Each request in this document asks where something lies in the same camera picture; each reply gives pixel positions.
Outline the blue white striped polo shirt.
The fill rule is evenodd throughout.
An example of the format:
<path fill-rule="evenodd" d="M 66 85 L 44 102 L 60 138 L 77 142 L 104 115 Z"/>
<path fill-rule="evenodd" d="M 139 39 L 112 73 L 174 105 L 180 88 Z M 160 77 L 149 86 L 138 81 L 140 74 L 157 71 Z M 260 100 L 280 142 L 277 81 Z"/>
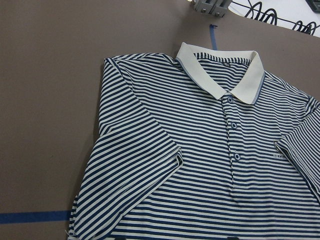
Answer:
<path fill-rule="evenodd" d="M 70 240 L 317 240 L 320 103 L 255 51 L 104 60 Z"/>

